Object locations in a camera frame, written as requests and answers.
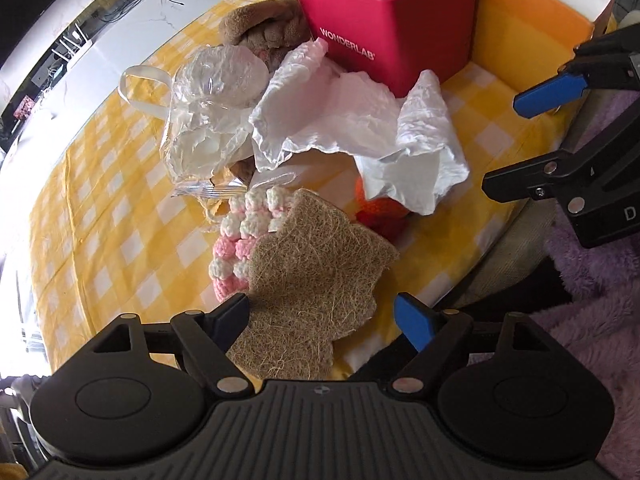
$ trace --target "black fabric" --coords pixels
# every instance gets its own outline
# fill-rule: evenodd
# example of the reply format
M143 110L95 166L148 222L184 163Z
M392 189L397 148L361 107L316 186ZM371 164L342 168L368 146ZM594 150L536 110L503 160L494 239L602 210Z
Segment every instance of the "black fabric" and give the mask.
M476 321L500 322L507 312L514 310L533 314L553 306L569 303L571 295L564 290L560 274L551 258L545 258L526 278L500 292L496 292L462 309ZM448 308L447 298L443 298L436 310ZM375 354L350 381L391 380L417 352L409 340L401 335L388 347Z

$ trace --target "plastic handle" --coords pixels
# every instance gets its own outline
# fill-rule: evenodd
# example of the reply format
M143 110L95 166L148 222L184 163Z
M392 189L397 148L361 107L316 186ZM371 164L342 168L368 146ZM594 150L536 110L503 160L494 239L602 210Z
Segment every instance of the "plastic handle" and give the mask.
M154 66L146 66L146 65L130 66L120 76L120 83L118 85L118 94L120 94L120 97L122 97L128 104L133 106L136 110L141 111L143 114L152 115L153 117L162 119L163 121L167 120L169 117L168 107L155 105L152 103L145 103L143 101L134 101L134 100L130 100L127 97L127 75L140 77L142 79L151 79L151 81L158 81L159 83L163 83L167 85L169 90L171 90L174 84L171 79L171 76L164 70L161 70Z

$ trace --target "brown plush toy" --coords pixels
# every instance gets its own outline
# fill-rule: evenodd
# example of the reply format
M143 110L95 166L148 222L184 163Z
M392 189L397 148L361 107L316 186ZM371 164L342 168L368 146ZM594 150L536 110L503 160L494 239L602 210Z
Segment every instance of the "brown plush toy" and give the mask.
M238 7L222 18L218 31L222 43L248 47L270 72L289 50L311 37L298 0L264 0Z

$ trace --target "red box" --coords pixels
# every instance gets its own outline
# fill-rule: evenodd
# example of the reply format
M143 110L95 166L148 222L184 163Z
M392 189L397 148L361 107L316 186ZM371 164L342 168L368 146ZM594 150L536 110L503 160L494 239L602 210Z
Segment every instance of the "red box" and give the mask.
M424 69L444 82L469 61L476 0L300 0L315 38L350 72L404 97Z

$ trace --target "red yarn object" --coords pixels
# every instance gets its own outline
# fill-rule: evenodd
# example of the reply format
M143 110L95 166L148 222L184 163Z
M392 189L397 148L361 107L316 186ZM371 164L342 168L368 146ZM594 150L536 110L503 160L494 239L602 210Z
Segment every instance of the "red yarn object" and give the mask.
M356 180L356 202L358 202L361 211L379 217L401 219L410 213L407 208L392 198L382 197L366 200L364 196L364 185L362 183L362 177L360 176Z
M373 215L367 211L358 211L356 220L391 243L398 240L408 224L405 217L390 218Z

